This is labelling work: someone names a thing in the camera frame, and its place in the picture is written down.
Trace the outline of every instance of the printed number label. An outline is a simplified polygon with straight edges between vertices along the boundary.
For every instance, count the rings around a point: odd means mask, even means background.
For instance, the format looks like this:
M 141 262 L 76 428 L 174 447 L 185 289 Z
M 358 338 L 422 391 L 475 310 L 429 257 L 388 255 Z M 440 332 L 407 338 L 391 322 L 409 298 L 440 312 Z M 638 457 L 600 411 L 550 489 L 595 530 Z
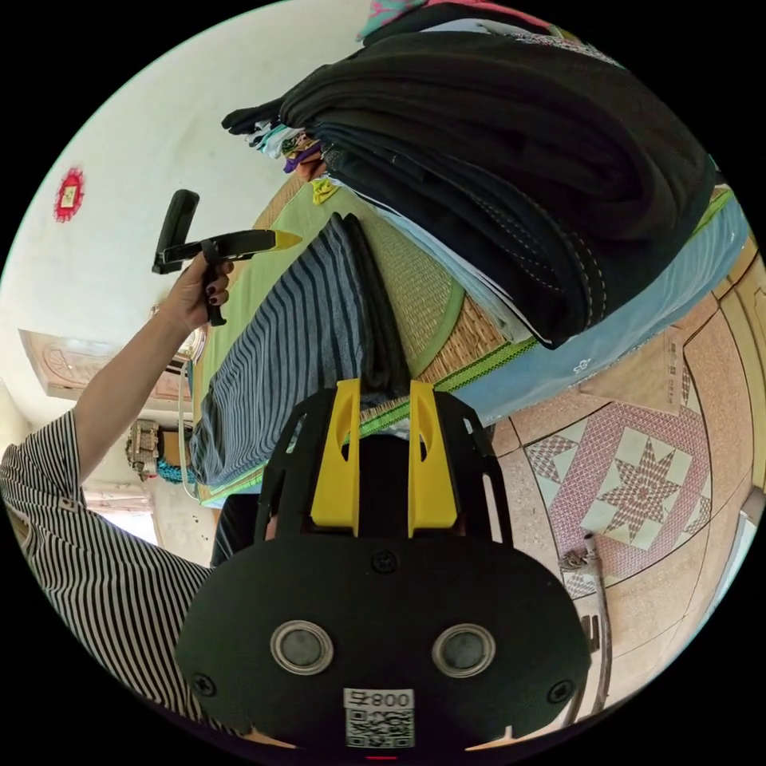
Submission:
M 343 689 L 343 706 L 352 710 L 412 710 L 411 689 Z
M 415 746 L 412 689 L 343 689 L 345 743 L 350 748 Z

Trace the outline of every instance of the folded blanket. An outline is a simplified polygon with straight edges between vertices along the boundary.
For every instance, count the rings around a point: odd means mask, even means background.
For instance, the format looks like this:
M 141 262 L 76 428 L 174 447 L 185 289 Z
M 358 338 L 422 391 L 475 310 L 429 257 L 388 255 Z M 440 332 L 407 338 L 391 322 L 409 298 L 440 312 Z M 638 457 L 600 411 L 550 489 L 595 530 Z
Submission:
M 269 460 L 294 407 L 361 378 L 363 409 L 409 393 L 396 319 L 353 215 L 333 215 L 255 311 L 212 377 L 190 441 L 202 484 Z
M 331 179 L 468 262 L 549 348 L 668 267 L 715 180 L 632 73 L 540 35 L 394 35 L 321 67 L 270 116 L 322 141 Z

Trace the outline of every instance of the white wall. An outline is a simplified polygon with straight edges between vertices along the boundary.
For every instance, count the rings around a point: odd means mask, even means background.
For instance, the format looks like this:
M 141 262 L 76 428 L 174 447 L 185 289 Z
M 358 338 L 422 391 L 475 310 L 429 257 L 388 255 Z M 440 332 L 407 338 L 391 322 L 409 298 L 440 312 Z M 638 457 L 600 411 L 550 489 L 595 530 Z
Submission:
M 151 273 L 172 193 L 201 196 L 190 237 L 247 228 L 285 176 L 220 126 L 232 109 L 281 96 L 357 48 L 368 0 L 290 0 L 186 41 L 123 86 L 66 147 L 33 199 L 0 284 L 0 377 L 38 426 L 72 402 L 45 396 L 18 328 L 124 344 L 174 277 Z M 85 198 L 57 223 L 72 166 Z
M 125 458 L 127 434 L 109 450 L 85 483 L 136 484 L 138 475 Z M 163 479 L 143 484 L 152 496 L 154 518 L 163 548 L 184 559 L 206 566 L 210 563 L 215 517 L 210 508 L 192 500 L 183 488 Z
M 18 411 L 8 388 L 0 381 L 0 456 L 12 444 L 20 444 L 30 434 L 30 424 Z

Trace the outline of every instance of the purple cloth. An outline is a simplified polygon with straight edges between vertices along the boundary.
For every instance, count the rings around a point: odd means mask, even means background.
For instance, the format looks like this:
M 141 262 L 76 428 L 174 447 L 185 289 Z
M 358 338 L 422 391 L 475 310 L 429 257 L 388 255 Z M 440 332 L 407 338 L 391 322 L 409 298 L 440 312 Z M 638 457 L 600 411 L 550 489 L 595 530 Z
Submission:
M 300 165 L 301 162 L 304 160 L 308 160 L 309 157 L 311 157 L 313 154 L 317 154 L 318 152 L 322 151 L 322 142 L 318 141 L 314 146 L 309 147 L 304 152 L 301 152 L 297 157 L 295 157 L 293 160 L 288 160 L 285 165 L 285 173 L 292 173 L 293 170 L 296 169 L 297 166 Z

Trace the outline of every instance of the gray striped cloth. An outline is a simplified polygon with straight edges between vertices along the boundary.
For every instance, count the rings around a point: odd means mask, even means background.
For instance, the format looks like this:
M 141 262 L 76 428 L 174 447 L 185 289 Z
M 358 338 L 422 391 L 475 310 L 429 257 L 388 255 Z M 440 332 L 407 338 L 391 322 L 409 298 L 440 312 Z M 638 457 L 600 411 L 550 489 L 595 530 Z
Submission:
M 380 272 L 357 218 L 333 214 L 282 275 L 210 381 L 191 469 L 220 487 L 266 463 L 294 407 L 361 378 L 362 408 L 409 394 Z

